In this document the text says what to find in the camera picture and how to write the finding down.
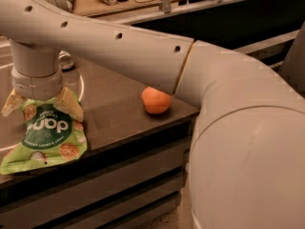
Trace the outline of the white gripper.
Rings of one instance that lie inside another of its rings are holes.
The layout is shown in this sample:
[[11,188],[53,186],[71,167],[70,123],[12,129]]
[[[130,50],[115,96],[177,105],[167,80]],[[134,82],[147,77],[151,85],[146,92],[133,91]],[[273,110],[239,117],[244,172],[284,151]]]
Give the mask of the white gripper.
[[3,117],[19,110],[28,99],[46,101],[54,97],[53,107],[71,118],[82,122],[84,112],[75,93],[68,87],[63,88],[62,72],[47,77],[25,76],[12,69],[12,90],[1,111]]

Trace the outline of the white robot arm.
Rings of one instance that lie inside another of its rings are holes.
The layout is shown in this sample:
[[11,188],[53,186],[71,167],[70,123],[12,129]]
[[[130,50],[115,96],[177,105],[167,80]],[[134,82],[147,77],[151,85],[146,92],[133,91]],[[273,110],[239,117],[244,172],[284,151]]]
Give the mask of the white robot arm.
[[47,100],[67,51],[199,110],[190,153],[194,229],[305,229],[305,101],[245,54],[69,13],[65,0],[0,0],[14,89]]

